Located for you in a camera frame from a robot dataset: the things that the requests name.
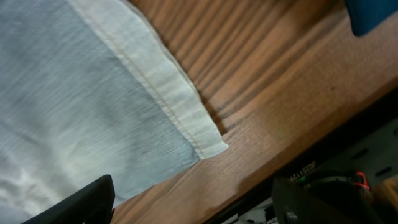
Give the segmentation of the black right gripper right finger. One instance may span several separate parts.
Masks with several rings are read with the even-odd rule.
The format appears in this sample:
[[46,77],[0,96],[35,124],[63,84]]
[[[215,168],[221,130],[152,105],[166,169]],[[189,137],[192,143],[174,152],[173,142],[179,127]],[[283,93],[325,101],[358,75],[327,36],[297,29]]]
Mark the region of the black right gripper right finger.
[[373,211],[352,183],[331,181],[308,188],[276,178],[271,198],[279,223],[372,223]]

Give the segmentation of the light blue denim shorts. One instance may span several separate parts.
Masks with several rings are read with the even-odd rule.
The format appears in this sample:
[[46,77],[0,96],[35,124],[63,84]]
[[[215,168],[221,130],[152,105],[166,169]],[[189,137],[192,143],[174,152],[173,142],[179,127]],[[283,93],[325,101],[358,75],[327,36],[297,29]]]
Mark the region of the light blue denim shorts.
[[120,205],[228,148],[193,83],[126,1],[1,1],[1,222],[103,175]]

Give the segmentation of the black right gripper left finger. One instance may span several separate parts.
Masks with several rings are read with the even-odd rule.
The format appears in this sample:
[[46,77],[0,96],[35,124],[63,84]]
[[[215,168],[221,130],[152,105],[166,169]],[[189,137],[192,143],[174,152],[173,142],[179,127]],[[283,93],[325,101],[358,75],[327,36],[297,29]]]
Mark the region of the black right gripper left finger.
[[110,224],[115,191],[107,174],[22,224]]

